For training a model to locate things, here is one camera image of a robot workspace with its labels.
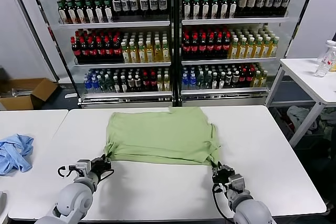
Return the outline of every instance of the bottle label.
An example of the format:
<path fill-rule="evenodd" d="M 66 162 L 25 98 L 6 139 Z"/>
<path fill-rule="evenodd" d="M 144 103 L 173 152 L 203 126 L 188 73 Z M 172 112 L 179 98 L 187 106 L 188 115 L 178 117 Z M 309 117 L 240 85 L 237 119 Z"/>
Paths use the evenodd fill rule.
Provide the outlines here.
<path fill-rule="evenodd" d="M 247 0 L 247 7 L 254 7 L 256 4 L 256 0 Z"/>
<path fill-rule="evenodd" d="M 112 5 L 113 5 L 113 10 L 115 12 L 121 12 L 122 7 L 121 7 L 121 2 L 118 0 L 113 0 L 112 1 Z"/>
<path fill-rule="evenodd" d="M 253 51 L 253 47 L 248 47 L 247 48 L 246 58 L 251 58 L 252 51 Z"/>
<path fill-rule="evenodd" d="M 113 21 L 113 17 L 112 17 L 112 10 L 110 7 L 105 8 L 105 12 L 106 12 L 106 16 L 107 16 L 107 21 L 108 22 L 112 22 Z"/>
<path fill-rule="evenodd" d="M 222 89 L 223 86 L 224 86 L 224 81 L 220 81 L 220 82 L 219 82 L 219 89 Z"/>
<path fill-rule="evenodd" d="M 231 52 L 231 59 L 235 59 L 237 54 L 237 48 L 233 47 Z"/>
<path fill-rule="evenodd" d="M 153 62 L 153 56 L 152 56 L 152 51 L 147 51 L 147 58 L 148 62 Z"/>
<path fill-rule="evenodd" d="M 211 18 L 217 17 L 217 10 L 218 10 L 218 5 L 213 5 L 212 10 L 211 10 Z"/>
<path fill-rule="evenodd" d="M 209 5 L 203 5 L 202 19 L 208 18 Z"/>
<path fill-rule="evenodd" d="M 85 23 L 85 16 L 82 9 L 77 9 L 77 14 L 81 23 Z"/>
<path fill-rule="evenodd" d="M 136 63 L 136 62 L 137 62 L 137 61 L 136 61 L 136 60 L 137 60 L 137 59 L 136 59 L 136 58 L 137 58 L 136 56 L 137 56 L 137 54 L 136 54 L 135 52 L 131 52 L 131 58 L 132 58 L 132 62 L 133 62 L 133 63 Z"/>
<path fill-rule="evenodd" d="M 263 58 L 266 58 L 267 57 L 267 52 L 268 52 L 268 47 L 264 47 L 264 50 L 263 50 L 263 53 L 261 54 L 261 56 Z"/>
<path fill-rule="evenodd" d="M 246 49 L 245 47 L 241 47 L 240 48 L 239 59 L 243 59 L 244 58 L 245 49 Z"/>
<path fill-rule="evenodd" d="M 163 50 L 163 61 L 169 61 L 169 51 L 168 51 L 168 49 Z"/>
<path fill-rule="evenodd" d="M 151 10 L 158 9 L 158 0 L 149 0 Z"/>
<path fill-rule="evenodd" d="M 271 57 L 275 57 L 275 53 L 277 52 L 277 49 L 278 49 L 277 46 L 273 46 L 271 54 L 270 54 Z"/>
<path fill-rule="evenodd" d="M 122 56 L 124 57 L 124 62 L 125 63 L 130 63 L 130 59 L 128 57 L 128 53 L 127 52 L 123 52 Z"/>
<path fill-rule="evenodd" d="M 126 84 L 122 84 L 121 87 L 122 87 L 122 91 L 124 93 L 127 93 L 127 85 Z"/>
<path fill-rule="evenodd" d="M 93 16 L 92 10 L 91 9 L 86 9 L 86 12 L 88 14 L 90 23 L 94 23 L 95 21 L 94 21 L 94 16 Z"/>
<path fill-rule="evenodd" d="M 167 0 L 159 0 L 159 9 L 167 10 Z"/>
<path fill-rule="evenodd" d="M 103 12 L 101 11 L 101 9 L 96 8 L 96 13 L 97 13 L 99 23 L 104 23 Z"/>
<path fill-rule="evenodd" d="M 189 19 L 190 17 L 190 5 L 184 6 L 184 18 Z"/>
<path fill-rule="evenodd" d="M 199 5 L 194 5 L 193 19 L 198 19 L 199 11 L 200 11 L 200 6 Z"/>
<path fill-rule="evenodd" d="M 145 52 L 139 51 L 140 62 L 145 62 Z"/>
<path fill-rule="evenodd" d="M 140 0 L 141 10 L 148 10 L 148 0 Z"/>
<path fill-rule="evenodd" d="M 122 6 L 122 10 L 124 12 L 127 12 L 130 10 L 130 2 L 128 0 L 122 0 L 121 1 L 121 6 Z"/>
<path fill-rule="evenodd" d="M 234 18 L 235 17 L 236 7 L 237 7 L 236 4 L 231 4 L 229 18 Z"/>
<path fill-rule="evenodd" d="M 220 11 L 221 11 L 221 18 L 225 18 L 227 12 L 227 4 L 222 5 L 222 9 Z"/>
<path fill-rule="evenodd" d="M 212 82 L 212 89 L 216 89 L 217 88 L 217 81 L 213 81 Z"/>
<path fill-rule="evenodd" d="M 244 7 L 246 7 L 246 2 L 247 2 L 247 0 L 239 0 L 238 6 L 241 7 L 241 8 L 244 8 Z"/>
<path fill-rule="evenodd" d="M 63 10 L 59 10 L 58 13 L 59 13 L 59 16 L 61 17 L 63 23 L 66 24 L 67 23 L 67 15 L 65 15 L 65 12 Z"/>
<path fill-rule="evenodd" d="M 69 15 L 70 15 L 70 17 L 71 17 L 72 22 L 73 22 L 74 24 L 77 23 L 77 18 L 76 18 L 75 11 L 72 10 L 72 9 L 69 9 L 68 12 L 69 12 Z"/>
<path fill-rule="evenodd" d="M 137 0 L 130 0 L 130 6 L 131 6 L 131 10 L 134 11 L 134 12 L 136 10 L 139 10 L 138 1 Z"/>

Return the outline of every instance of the shelf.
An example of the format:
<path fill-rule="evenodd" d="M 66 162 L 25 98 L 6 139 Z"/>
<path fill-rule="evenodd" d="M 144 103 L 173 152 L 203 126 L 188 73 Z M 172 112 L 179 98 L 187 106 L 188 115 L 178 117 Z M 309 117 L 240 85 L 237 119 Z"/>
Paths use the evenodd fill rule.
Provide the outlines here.
<path fill-rule="evenodd" d="M 110 23 L 85 23 L 59 25 L 66 29 L 85 29 L 85 28 L 120 28 L 120 27 L 154 27 L 169 26 L 169 21 L 136 21 L 136 22 L 110 22 Z"/>
<path fill-rule="evenodd" d="M 297 22 L 299 18 L 214 18 L 214 19 L 184 19 L 182 25 L 220 25 L 220 24 L 258 24 Z"/>
<path fill-rule="evenodd" d="M 245 62 L 265 62 L 274 61 L 273 58 L 249 58 L 249 59 L 223 59 L 223 60 L 184 60 L 182 61 L 183 66 L 188 65 L 215 65 L 215 64 L 231 64 L 231 63 L 245 63 Z"/>
<path fill-rule="evenodd" d="M 148 63 L 114 63 L 114 64 L 85 64 L 73 65 L 74 69 L 89 68 L 141 68 L 141 67 L 169 67 L 171 62 L 148 62 Z"/>
<path fill-rule="evenodd" d="M 198 95 L 219 95 L 219 94 L 244 94 L 244 93 L 261 93 L 268 92 L 268 88 L 237 88 L 237 89 L 195 89 L 182 90 L 183 96 L 198 96 Z"/>

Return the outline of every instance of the white table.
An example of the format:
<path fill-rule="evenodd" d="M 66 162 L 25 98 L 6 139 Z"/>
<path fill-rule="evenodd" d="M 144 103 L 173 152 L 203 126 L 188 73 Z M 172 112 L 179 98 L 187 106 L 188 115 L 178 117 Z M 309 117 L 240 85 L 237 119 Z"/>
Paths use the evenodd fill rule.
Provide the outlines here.
<path fill-rule="evenodd" d="M 316 102 L 289 141 L 290 145 L 295 147 L 322 110 L 326 107 L 336 106 L 336 72 L 328 72 L 323 78 L 313 76 L 318 67 L 316 59 L 281 59 L 280 62 L 281 67 L 268 94 L 265 105 L 267 107 L 271 105 L 285 73 Z"/>
<path fill-rule="evenodd" d="M 217 125 L 223 163 L 246 180 L 253 197 L 274 216 L 316 214 L 325 204 L 265 106 L 203 107 Z M 72 183 L 57 168 L 102 154 L 113 112 L 159 112 L 166 108 L 71 110 L 26 183 L 15 191 L 12 219 L 44 216 L 62 188 Z M 86 221 L 199 220 L 220 218 L 213 202 L 209 166 L 117 161 L 98 186 Z M 218 195 L 225 215 L 233 213 Z"/>
<path fill-rule="evenodd" d="M 25 183 L 29 173 L 33 172 L 38 158 L 43 152 L 48 142 L 52 139 L 62 121 L 66 117 L 68 110 L 35 110 L 35 111 L 0 111 L 0 139 L 16 133 L 28 135 L 34 138 L 32 143 L 34 149 L 28 158 L 32 164 L 32 169 L 26 173 L 16 170 L 8 176 L 0 176 L 0 190 L 5 193 L 0 201 L 0 224 L 7 222 L 7 214 L 12 206 L 12 193 L 21 182 Z M 29 190 L 29 185 L 23 184 L 25 190 Z"/>

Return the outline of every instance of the bottle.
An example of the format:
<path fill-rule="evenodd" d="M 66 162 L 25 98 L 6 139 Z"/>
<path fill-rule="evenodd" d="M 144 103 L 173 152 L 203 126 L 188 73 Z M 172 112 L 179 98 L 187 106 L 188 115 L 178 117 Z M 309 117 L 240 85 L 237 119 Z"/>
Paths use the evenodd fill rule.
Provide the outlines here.
<path fill-rule="evenodd" d="M 159 10 L 161 14 L 167 13 L 167 0 L 159 0 Z"/>
<path fill-rule="evenodd" d="M 278 43 L 279 37 L 274 37 L 274 41 L 268 50 L 267 57 L 275 57 L 278 49 Z"/>
<path fill-rule="evenodd" d="M 258 87 L 265 87 L 266 86 L 267 74 L 268 74 L 268 71 L 265 70 L 264 73 L 262 74 L 263 76 L 260 77 L 260 79 L 259 79 Z"/>
<path fill-rule="evenodd" d="M 193 19 L 198 19 L 200 11 L 200 0 L 193 1 Z"/>
<path fill-rule="evenodd" d="M 150 4 L 150 9 L 151 9 L 151 14 L 152 15 L 157 14 L 157 11 L 159 9 L 158 0 L 149 0 L 149 4 Z"/>
<path fill-rule="evenodd" d="M 221 2 L 220 2 L 220 12 L 221 12 L 220 18 L 226 18 L 227 7 L 228 7 L 227 0 L 221 0 Z"/>
<path fill-rule="evenodd" d="M 252 58 L 253 49 L 254 49 L 254 37 L 250 37 L 248 45 L 246 47 L 246 58 Z"/>
<path fill-rule="evenodd" d="M 84 24 L 86 22 L 87 15 L 86 15 L 86 12 L 85 12 L 85 10 L 82 6 L 82 1 L 81 0 L 75 0 L 75 5 L 76 5 L 75 10 L 76 10 L 77 17 L 78 17 L 77 22 Z"/>
<path fill-rule="evenodd" d="M 271 37 L 266 37 L 265 43 L 261 46 L 261 51 L 260 51 L 260 56 L 259 56 L 260 58 L 266 58 L 267 57 L 270 40 L 271 40 Z"/>
<path fill-rule="evenodd" d="M 212 0 L 211 3 L 211 18 L 217 18 L 218 0 Z"/>
<path fill-rule="evenodd" d="M 201 89 L 203 87 L 203 83 L 204 83 L 204 75 L 203 71 L 200 71 L 197 77 L 196 89 Z"/>
<path fill-rule="evenodd" d="M 237 8 L 237 0 L 230 0 L 229 18 L 234 18 Z"/>
<path fill-rule="evenodd" d="M 317 77 L 324 77 L 334 65 L 335 60 L 336 60 L 336 47 L 332 47 L 324 55 L 321 63 L 319 64 L 316 72 L 313 75 Z"/>
<path fill-rule="evenodd" d="M 58 14 L 63 24 L 71 24 L 71 18 L 68 13 L 68 8 L 65 6 L 62 0 L 56 0 L 58 5 Z"/>
<path fill-rule="evenodd" d="M 261 78 L 261 72 L 259 70 L 256 71 L 256 75 L 253 77 L 250 87 L 256 88 L 259 86 L 259 79 Z"/>
<path fill-rule="evenodd" d="M 209 0 L 203 0 L 202 1 L 202 19 L 208 18 L 208 12 L 209 12 Z"/>
<path fill-rule="evenodd" d="M 96 12 L 94 12 L 93 10 L 93 7 L 91 5 L 91 0 L 85 0 L 85 4 L 86 4 L 86 13 L 88 15 L 88 21 L 90 23 L 94 23 L 95 22 L 94 16 Z"/>
<path fill-rule="evenodd" d="M 246 41 L 247 41 L 247 38 L 243 37 L 241 39 L 241 43 L 240 43 L 240 46 L 238 46 L 238 52 L 237 52 L 237 56 L 236 58 L 237 59 L 244 59 L 246 54 Z"/>
<path fill-rule="evenodd" d="M 238 38 L 233 39 L 233 43 L 229 50 L 229 58 L 230 59 L 236 59 L 237 56 L 237 50 L 238 50 Z"/>
<path fill-rule="evenodd" d="M 154 53 L 153 53 L 153 46 L 150 40 L 146 41 L 146 55 L 148 62 L 153 62 Z"/>
<path fill-rule="evenodd" d="M 190 18 L 190 0 L 184 0 L 183 2 L 183 17 L 184 19 Z"/>

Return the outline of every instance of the plastic bottle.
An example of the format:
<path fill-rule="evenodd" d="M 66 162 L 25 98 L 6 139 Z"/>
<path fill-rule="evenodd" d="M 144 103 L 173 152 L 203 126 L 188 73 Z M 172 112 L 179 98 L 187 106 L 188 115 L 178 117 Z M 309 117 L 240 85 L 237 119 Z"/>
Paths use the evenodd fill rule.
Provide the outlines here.
<path fill-rule="evenodd" d="M 336 59 L 336 47 L 332 47 L 324 55 L 321 63 L 319 64 L 316 72 L 314 73 L 314 76 L 324 77 L 335 63 L 335 59 Z"/>

